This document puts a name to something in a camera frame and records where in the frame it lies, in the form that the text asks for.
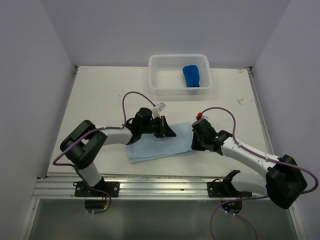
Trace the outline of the light blue towel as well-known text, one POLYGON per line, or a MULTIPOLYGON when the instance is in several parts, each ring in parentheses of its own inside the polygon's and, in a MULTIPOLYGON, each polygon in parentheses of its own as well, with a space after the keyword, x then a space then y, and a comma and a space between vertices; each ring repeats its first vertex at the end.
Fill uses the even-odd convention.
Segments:
POLYGON ((179 157, 193 153, 193 132, 189 122, 172 124, 176 137, 156 138, 144 134, 137 142, 127 145, 126 152, 132 164, 166 157, 179 157))

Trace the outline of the dark blue towel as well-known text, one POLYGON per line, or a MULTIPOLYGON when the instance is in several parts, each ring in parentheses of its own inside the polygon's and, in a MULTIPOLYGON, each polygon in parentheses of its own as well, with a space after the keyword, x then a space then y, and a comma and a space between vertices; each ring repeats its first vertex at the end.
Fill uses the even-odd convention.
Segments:
POLYGON ((196 65, 187 65, 182 68, 187 88, 200 87, 200 72, 196 65))

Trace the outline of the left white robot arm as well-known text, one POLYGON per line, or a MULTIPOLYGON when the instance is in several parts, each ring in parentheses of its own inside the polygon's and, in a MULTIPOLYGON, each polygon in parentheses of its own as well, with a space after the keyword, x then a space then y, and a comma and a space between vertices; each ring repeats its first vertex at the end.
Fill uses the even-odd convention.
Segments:
POLYGON ((142 135, 155 138, 175 138, 176 133, 169 127, 165 116, 155 114, 151 109, 142 107, 124 122, 122 127, 98 127, 90 120, 81 122, 60 144, 62 156, 71 162, 81 181, 75 182, 76 197, 117 197, 119 185, 105 182, 94 160, 103 146, 132 145, 142 135))

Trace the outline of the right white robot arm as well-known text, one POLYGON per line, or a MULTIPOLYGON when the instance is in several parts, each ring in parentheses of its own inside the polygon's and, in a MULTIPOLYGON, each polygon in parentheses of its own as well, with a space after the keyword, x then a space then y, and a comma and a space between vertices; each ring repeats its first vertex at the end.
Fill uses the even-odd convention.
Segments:
POLYGON ((258 194, 269 197, 278 207, 288 209, 307 188, 307 182, 291 156, 278 157, 258 151, 225 130, 217 132, 204 118, 195 121, 191 127, 192 150, 217 153, 255 172, 247 174, 232 170, 222 181, 209 182, 210 197, 251 197, 258 194))

